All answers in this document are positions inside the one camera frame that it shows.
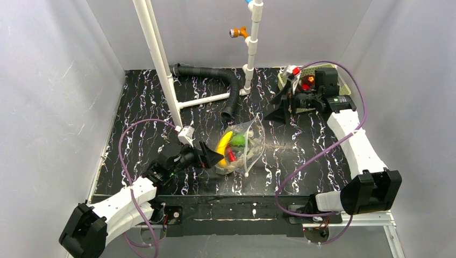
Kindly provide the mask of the red fake tomato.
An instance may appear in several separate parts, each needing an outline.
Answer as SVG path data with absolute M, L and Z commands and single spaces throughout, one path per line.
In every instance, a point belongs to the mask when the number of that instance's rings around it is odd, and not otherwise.
M 314 89 L 314 85 L 313 84 L 308 84 L 308 83 L 302 83 L 301 85 L 301 88 L 303 91 L 311 91 Z

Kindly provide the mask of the yellow fake banana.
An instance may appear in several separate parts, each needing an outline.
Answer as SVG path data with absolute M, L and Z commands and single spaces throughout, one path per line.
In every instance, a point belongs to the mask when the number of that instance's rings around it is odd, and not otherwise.
M 222 136 L 222 138 L 219 140 L 219 142 L 217 144 L 216 152 L 218 154 L 222 155 L 222 159 L 218 162 L 218 166 L 221 168 L 225 168 L 227 166 L 227 161 L 225 158 L 225 150 L 232 137 L 233 137 L 233 132 L 228 131 Z

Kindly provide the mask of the clear zip top bag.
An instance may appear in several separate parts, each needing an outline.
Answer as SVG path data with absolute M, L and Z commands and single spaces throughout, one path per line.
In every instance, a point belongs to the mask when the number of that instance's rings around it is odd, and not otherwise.
M 225 150 L 227 166 L 225 168 L 221 168 L 217 164 L 216 173 L 220 175 L 228 175 L 236 172 L 244 175 L 245 177 L 249 177 L 250 171 L 256 162 L 261 158 L 266 148 L 265 128 L 262 124 L 260 115 L 257 113 L 250 121 L 229 126 L 223 132 L 222 136 L 228 131 L 232 131 L 233 135 L 244 134 L 246 137 L 246 145 L 245 147 L 238 148 L 230 146 L 229 143 L 228 146 L 233 150 L 237 160 L 235 162 L 229 162 L 228 154 Z

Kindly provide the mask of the light green fake fruit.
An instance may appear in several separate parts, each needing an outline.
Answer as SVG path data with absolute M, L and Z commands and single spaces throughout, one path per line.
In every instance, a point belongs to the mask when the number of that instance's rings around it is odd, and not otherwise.
M 244 134 L 236 134 L 230 140 L 230 146 L 242 148 L 246 145 L 246 137 Z

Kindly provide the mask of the red fake fruit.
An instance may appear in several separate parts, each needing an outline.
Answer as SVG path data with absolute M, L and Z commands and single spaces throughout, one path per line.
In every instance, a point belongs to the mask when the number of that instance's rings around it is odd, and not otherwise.
M 306 84 L 314 84 L 315 82 L 315 77 L 313 75 L 306 75 L 304 77 L 304 83 Z

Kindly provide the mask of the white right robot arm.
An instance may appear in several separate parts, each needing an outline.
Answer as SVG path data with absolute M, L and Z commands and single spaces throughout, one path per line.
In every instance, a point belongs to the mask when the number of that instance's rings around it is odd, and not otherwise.
M 340 146 L 347 159 L 352 179 L 339 191 L 315 193 L 307 204 L 292 211 L 281 205 L 278 208 L 293 217 L 331 216 L 336 212 L 349 215 L 391 209 L 402 177 L 397 170 L 388 169 L 369 142 L 358 117 L 357 107 L 349 95 L 340 94 L 338 72 L 333 67 L 318 68 L 313 82 L 303 88 L 300 75 L 303 68 L 288 66 L 283 72 L 283 88 L 271 101 L 278 109 L 268 114 L 267 120 L 286 122 L 287 114 L 297 109 L 316 109 L 325 116 L 328 127 L 338 141 L 311 159 L 315 161 Z

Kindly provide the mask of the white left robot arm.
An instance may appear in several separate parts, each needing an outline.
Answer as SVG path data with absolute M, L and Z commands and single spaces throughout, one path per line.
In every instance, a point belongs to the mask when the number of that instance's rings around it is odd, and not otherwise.
M 113 239 L 151 219 L 151 201 L 169 186 L 176 173 L 189 167 L 212 168 L 223 159 L 223 154 L 202 141 L 195 147 L 164 147 L 131 186 L 96 204 L 79 203 L 59 237 L 59 244 L 72 257 L 100 257 Z

